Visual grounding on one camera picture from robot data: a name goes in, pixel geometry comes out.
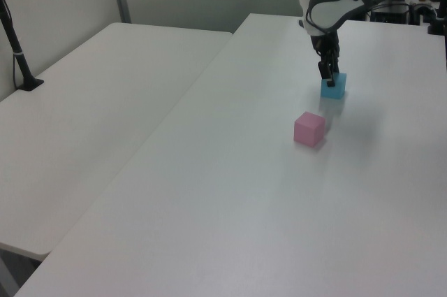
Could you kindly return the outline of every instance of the white table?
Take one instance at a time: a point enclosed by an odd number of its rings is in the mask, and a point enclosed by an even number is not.
[[[320,100],[296,18],[250,15],[17,296],[443,296],[444,39],[339,37],[347,94]]]
[[[44,259],[230,37],[111,24],[2,101],[0,247]]]

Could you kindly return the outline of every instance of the black cable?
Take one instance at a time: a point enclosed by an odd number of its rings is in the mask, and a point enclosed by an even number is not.
[[[9,10],[9,6],[6,3],[6,0],[2,0],[2,1],[6,7],[6,10],[8,11],[9,20],[11,21],[11,24],[13,24],[13,16],[11,15],[11,11]],[[13,83],[14,83],[15,90],[17,90],[17,83],[15,82],[15,55],[14,54],[13,54]]]

